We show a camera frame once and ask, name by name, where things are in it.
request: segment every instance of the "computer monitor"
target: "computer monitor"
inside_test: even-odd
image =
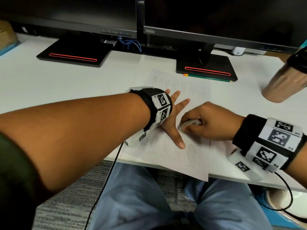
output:
[[[136,38],[136,0],[0,0],[0,19]]]
[[[307,38],[307,0],[145,0],[144,33],[294,53]]]

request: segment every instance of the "blue jeans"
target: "blue jeans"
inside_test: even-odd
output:
[[[175,222],[205,230],[272,230],[247,184],[191,178],[184,193],[197,204],[194,212],[172,211],[145,167],[117,162],[103,191],[89,230],[151,230]]]

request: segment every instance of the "green pencil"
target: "green pencil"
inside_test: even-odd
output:
[[[184,73],[183,75],[186,76],[186,77],[197,77],[197,78],[203,78],[203,79],[209,79],[209,80],[216,80],[216,81],[233,82],[233,81],[224,80],[224,79],[220,79],[220,78],[205,77],[205,76],[199,76],[199,75],[187,74],[187,73]]]

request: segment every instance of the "carpet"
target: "carpet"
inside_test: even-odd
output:
[[[111,164],[102,161],[71,186],[38,206],[33,229],[84,229]],[[182,195],[186,178],[184,174],[169,170],[158,170],[155,176],[172,210],[193,211],[196,206]]]

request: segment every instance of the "hand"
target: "hand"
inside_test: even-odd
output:
[[[170,90],[167,89],[165,91],[167,94],[170,93]],[[175,102],[177,98],[180,95],[180,91],[177,90],[172,96],[172,102],[173,102],[173,110],[171,114],[167,117],[166,120],[161,124],[161,127],[164,128],[164,130],[168,133],[168,135],[171,137],[171,139],[174,141],[174,143],[181,149],[185,148],[185,143],[183,142],[181,135],[179,134],[177,127],[176,127],[176,117],[177,115],[189,104],[190,99],[183,100],[182,102],[175,105]]]
[[[202,125],[188,125],[183,127],[183,132],[190,132],[211,140],[233,140],[244,117],[211,102],[205,102],[186,112],[181,122],[190,119],[199,119]]]

